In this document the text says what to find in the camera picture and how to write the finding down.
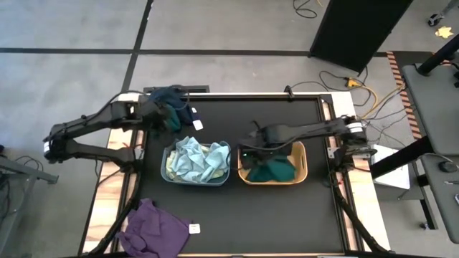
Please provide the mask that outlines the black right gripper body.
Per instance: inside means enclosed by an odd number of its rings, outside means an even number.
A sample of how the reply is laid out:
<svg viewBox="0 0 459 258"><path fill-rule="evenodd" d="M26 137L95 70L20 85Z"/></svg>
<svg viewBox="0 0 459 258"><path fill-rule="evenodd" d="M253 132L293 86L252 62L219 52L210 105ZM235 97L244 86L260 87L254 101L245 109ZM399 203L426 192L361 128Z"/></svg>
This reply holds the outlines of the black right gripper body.
<svg viewBox="0 0 459 258"><path fill-rule="evenodd" d="M293 142L268 144L266 142L240 141L238 145L238 161L243 168L255 166L271 161L277 156L289 156Z"/></svg>

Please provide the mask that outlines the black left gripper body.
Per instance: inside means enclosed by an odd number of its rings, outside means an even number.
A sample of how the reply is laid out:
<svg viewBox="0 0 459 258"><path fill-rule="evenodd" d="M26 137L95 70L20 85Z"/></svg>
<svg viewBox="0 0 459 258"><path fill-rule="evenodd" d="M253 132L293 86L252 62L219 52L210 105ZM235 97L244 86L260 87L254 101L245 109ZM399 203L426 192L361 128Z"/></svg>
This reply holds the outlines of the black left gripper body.
<svg viewBox="0 0 459 258"><path fill-rule="evenodd" d="M162 102L157 102L148 96L138 99L137 118L142 128L166 128L169 110Z"/></svg>

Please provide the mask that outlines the dark teal towel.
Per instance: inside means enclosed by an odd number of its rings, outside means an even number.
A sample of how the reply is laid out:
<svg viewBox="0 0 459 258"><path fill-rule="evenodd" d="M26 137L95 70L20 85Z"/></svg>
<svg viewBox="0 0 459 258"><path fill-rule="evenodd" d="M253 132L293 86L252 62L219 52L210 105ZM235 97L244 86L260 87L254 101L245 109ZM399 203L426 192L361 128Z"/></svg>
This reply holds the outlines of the dark teal towel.
<svg viewBox="0 0 459 258"><path fill-rule="evenodd" d="M166 105L166 109L168 112L166 125L168 129L172 132L178 132L181 130L181 121L179 116L177 115L176 110L169 104Z"/></svg>
<svg viewBox="0 0 459 258"><path fill-rule="evenodd" d="M287 156L274 156L268 161L256 165L250 170L246 179L250 182L268 181L288 182L295 178L295 166Z"/></svg>

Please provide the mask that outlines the navy towel with white tag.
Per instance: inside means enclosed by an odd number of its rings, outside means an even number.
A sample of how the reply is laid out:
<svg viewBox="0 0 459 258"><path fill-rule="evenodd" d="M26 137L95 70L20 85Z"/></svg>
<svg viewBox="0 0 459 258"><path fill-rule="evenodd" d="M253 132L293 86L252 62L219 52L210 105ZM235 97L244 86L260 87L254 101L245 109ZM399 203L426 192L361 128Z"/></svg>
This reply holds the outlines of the navy towel with white tag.
<svg viewBox="0 0 459 258"><path fill-rule="evenodd" d="M196 131L204 128L195 107L190 104L190 95L182 85L171 85L153 90L150 98L163 104L171 105L177 112L183 125L193 126Z"/></svg>

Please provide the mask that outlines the purple towel with white tag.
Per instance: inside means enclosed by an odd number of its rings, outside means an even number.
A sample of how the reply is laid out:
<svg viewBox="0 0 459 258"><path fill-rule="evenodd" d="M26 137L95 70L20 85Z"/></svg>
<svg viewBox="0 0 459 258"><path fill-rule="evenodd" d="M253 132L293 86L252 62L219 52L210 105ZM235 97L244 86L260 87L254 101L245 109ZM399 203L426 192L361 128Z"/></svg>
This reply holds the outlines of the purple towel with white tag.
<svg viewBox="0 0 459 258"><path fill-rule="evenodd" d="M142 199L137 209L128 213L128 225L116 234L123 250L134 258L177 258L192 234L201 227L180 219Z"/></svg>

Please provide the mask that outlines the yellow plastic basket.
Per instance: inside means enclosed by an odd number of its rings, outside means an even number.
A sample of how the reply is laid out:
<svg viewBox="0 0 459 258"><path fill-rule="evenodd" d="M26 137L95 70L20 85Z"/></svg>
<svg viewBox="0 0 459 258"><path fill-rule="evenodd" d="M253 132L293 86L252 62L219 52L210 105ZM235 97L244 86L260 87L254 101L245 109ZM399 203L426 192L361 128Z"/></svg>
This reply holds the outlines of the yellow plastic basket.
<svg viewBox="0 0 459 258"><path fill-rule="evenodd" d="M267 181L267 182L252 182L247 180L247 175L250 169L244 169L242 167L242 151L238 150L237 153L237 167L238 176L248 185L255 186L287 186L305 181L308 176L308 167L306 159L305 146L300 142L296 141L292 145L292 151L287 156L289 162L295 167L295 178L291 181L279 182L279 181Z"/></svg>

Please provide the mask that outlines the blue-grey plastic basket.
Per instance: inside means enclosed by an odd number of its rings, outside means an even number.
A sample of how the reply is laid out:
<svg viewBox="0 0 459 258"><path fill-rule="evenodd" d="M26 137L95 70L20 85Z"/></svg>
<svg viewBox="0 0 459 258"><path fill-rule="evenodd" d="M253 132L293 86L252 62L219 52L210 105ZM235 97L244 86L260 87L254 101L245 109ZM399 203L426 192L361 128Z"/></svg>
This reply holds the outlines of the blue-grey plastic basket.
<svg viewBox="0 0 459 258"><path fill-rule="evenodd" d="M161 176L169 183L221 186L230 175L228 143L199 143L194 137L176 139L164 149Z"/></svg>

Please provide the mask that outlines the light blue towel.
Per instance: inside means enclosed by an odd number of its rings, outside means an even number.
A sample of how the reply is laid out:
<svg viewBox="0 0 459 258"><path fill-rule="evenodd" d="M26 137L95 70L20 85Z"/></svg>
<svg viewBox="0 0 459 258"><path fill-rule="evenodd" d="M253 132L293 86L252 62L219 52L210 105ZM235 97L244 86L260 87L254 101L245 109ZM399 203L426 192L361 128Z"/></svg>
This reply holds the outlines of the light blue towel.
<svg viewBox="0 0 459 258"><path fill-rule="evenodd" d="M230 148L227 145L212 143L209 146L201 145L201 150L204 154L201 182L206 183L212 179L223 177L229 166L227 158Z"/></svg>
<svg viewBox="0 0 459 258"><path fill-rule="evenodd" d="M175 156L171 163L171 171L181 181L190 183L201 182L204 154L201 144L194 137L185 137L175 145Z"/></svg>

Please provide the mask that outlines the white box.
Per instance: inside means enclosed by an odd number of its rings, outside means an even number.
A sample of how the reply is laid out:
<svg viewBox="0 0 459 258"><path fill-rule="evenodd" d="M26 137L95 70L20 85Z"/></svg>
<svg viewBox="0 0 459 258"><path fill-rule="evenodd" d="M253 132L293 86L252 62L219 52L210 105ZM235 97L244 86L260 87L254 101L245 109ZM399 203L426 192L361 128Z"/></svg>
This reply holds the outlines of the white box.
<svg viewBox="0 0 459 258"><path fill-rule="evenodd" d="M373 144L371 147L377 151L371 156L370 161L372 165L397 152L397 149L388 148L383 145ZM384 186L392 186L408 190L411 187L408 165L404 165L394 171L384 174L383 176L374 178L373 181Z"/></svg>

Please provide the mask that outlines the grey metal stand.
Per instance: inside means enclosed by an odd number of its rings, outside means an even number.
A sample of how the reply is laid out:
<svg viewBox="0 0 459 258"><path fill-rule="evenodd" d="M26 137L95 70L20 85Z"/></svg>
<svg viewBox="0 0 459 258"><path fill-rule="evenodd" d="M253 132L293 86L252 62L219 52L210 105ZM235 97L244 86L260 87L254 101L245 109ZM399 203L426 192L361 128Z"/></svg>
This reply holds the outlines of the grey metal stand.
<svg viewBox="0 0 459 258"><path fill-rule="evenodd" d="M39 161L29 159L37 164L36 168L0 156L0 258L6 256L36 181L56 184L59 178L44 172Z"/></svg>

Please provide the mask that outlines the black partition panel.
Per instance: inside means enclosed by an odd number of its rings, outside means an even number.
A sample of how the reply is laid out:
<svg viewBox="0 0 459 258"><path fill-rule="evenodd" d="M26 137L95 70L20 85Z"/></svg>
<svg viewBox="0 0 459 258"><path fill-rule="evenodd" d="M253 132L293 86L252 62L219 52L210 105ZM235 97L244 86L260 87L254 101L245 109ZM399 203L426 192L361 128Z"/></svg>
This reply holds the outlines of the black partition panel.
<svg viewBox="0 0 459 258"><path fill-rule="evenodd" d="M413 0L330 0L310 56L362 72Z"/></svg>

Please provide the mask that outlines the grey desk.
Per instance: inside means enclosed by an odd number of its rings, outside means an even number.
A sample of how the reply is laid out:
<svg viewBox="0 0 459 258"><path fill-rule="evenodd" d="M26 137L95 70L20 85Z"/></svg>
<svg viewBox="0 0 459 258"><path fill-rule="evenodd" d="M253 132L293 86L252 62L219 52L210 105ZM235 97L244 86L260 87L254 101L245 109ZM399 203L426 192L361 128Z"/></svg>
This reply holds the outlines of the grey desk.
<svg viewBox="0 0 459 258"><path fill-rule="evenodd" d="M424 76L416 66L402 68L402 75L417 108L432 150L420 157L425 176L451 242L459 244L459 171L444 173L442 161L459 166L459 87L456 69L439 66Z"/></svg>

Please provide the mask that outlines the black computer mouse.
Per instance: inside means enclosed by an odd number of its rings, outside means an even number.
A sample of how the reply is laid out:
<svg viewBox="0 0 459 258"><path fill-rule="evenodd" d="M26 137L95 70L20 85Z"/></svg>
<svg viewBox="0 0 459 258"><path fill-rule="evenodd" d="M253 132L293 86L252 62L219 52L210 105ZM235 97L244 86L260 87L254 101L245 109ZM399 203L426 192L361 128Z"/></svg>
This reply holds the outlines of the black computer mouse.
<svg viewBox="0 0 459 258"><path fill-rule="evenodd" d="M459 171L459 166L452 161L442 161L438 164L438 168L444 173L455 173Z"/></svg>

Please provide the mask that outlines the black desk pole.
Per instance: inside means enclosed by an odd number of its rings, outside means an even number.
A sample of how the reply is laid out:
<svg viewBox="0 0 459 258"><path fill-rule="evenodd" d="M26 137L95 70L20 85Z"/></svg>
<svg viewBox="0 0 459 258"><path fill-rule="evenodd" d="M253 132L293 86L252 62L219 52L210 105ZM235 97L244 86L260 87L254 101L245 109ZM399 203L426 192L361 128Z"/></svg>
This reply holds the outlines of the black desk pole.
<svg viewBox="0 0 459 258"><path fill-rule="evenodd" d="M417 72L421 75L429 75L429 73L439 66L445 59L459 49L459 34L454 36L446 45L440 48L433 56L429 57L425 62L417 67Z"/></svg>

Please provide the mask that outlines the black metal table frame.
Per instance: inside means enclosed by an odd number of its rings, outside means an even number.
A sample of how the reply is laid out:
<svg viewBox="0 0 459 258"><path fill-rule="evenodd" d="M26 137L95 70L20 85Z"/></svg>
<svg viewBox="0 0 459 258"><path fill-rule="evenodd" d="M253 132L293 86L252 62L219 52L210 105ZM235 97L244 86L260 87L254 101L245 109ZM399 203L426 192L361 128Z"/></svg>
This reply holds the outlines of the black metal table frame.
<svg viewBox="0 0 459 258"><path fill-rule="evenodd" d="M192 92L190 96L198 100L206 99L211 102L216 102L217 97L226 97L236 99L236 97L281 97L283 100L291 100L287 92ZM349 92L297 92L293 93L293 101L300 101L301 98L317 97L321 103L321 112L326 120L330 120L336 115L355 115L354 104ZM134 93L126 93L120 96L121 100L138 100L139 95ZM142 140L146 140L146 134L138 133L137 131L128 131L122 133L121 130L111 130L108 138L109 148L118 148L122 144L131 140L129 145L134 146L134 143L140 144ZM387 230L382 218L379 200L374 186L374 182L369 172L363 169L369 169L368 162L363 158L353 157L353 168L345 176L342 173L337 173L336 177L343 180L339 186L341 194L348 203L352 204L352 209L359 218L363 226L369 234L374 238L377 244L385 249L390 249ZM118 169L116 165L111 163L103 164L101 173L103 176L108 176L109 173ZM87 254L92 251L103 240L111 225L120 216L121 210L127 207L127 198L134 195L136 175L121 175L117 174L108 179L108 185L98 186L94 193L92 207L87 218L87 226L85 233L82 236L82 241L78 254ZM340 229L340 234L345 234L343 246L345 251L363 251L371 252L369 245L364 243L364 238L360 235L357 228L352 224L351 219L346 215L345 211L340 208L338 217L341 218L338 224L344 225L344 229ZM105 249L104 254L114 253L121 250L118 242L112 240ZM339 256L340 252L201 252L201 253L186 253L180 254L179 257L234 257L234 258L260 258L260 257L312 257L312 256Z"/></svg>

